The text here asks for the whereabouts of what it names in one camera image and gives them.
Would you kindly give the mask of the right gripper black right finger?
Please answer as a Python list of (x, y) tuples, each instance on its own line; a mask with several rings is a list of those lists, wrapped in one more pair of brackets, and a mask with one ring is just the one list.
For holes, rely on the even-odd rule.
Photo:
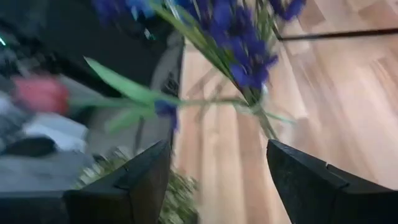
[(266, 156), (292, 224), (398, 224), (398, 190), (276, 140), (267, 143)]

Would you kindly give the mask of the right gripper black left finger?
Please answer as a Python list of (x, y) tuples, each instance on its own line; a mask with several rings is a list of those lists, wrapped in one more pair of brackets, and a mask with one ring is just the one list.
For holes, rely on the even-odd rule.
[(159, 141), (79, 190), (0, 193), (0, 224), (157, 224), (169, 167)]

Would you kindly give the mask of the dark pink tulip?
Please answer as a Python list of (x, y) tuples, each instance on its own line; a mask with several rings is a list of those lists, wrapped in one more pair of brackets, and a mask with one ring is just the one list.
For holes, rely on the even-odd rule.
[(208, 106), (229, 104), (233, 106), (247, 106), (240, 98), (216, 98), (205, 100), (184, 100), (152, 91), (134, 81), (131, 81), (115, 71), (105, 67), (92, 58), (85, 58), (87, 64), (102, 81), (115, 87), (124, 98), (72, 98), (57, 78), (48, 75), (31, 76), (28, 78), (14, 78), (16, 89), (12, 97), (26, 105), (29, 109), (44, 113), (64, 114), (70, 105), (94, 106), (107, 108), (122, 108), (121, 114), (106, 122), (107, 132), (115, 132), (139, 121), (141, 118), (154, 116), (168, 116), (172, 126), (176, 126), (177, 111), (185, 106)]

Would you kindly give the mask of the purple flower bunch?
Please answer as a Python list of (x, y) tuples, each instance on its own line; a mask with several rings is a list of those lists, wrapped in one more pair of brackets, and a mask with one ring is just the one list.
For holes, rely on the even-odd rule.
[[(277, 20), (295, 19), (307, 0), (160, 0), (149, 6), (180, 31), (243, 95), (243, 88), (260, 90), (274, 52)], [(292, 123), (269, 112), (269, 120)]]

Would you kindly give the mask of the blue flower bunch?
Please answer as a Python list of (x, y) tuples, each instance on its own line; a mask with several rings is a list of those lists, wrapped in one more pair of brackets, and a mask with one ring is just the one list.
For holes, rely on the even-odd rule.
[(155, 16), (155, 11), (147, 0), (91, 0), (96, 12), (102, 19), (110, 20), (124, 13), (130, 13), (134, 19), (142, 14), (145, 18)]

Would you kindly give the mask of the clear glass vase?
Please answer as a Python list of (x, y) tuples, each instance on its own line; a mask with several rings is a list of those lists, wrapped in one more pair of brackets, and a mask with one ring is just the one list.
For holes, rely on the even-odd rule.
[(244, 87), (243, 97), (248, 103), (249, 112), (258, 118), (265, 136), (268, 139), (278, 140), (277, 133), (269, 121), (269, 112), (264, 109), (264, 100), (268, 92), (267, 87), (265, 84), (261, 84), (260, 87), (260, 90)]

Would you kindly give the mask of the wooden shelf with black frame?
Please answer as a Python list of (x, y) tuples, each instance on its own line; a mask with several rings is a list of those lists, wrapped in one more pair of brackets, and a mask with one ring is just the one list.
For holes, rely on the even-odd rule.
[(348, 32), (329, 32), (318, 34), (300, 34), (300, 35), (281, 35), (275, 31), (276, 39), (281, 42), (298, 41), (298, 40), (320, 40), (320, 39), (340, 39), (355, 37), (375, 37), (382, 35), (398, 35), (398, 28), (389, 29), (371, 29), (371, 30), (354, 30)]

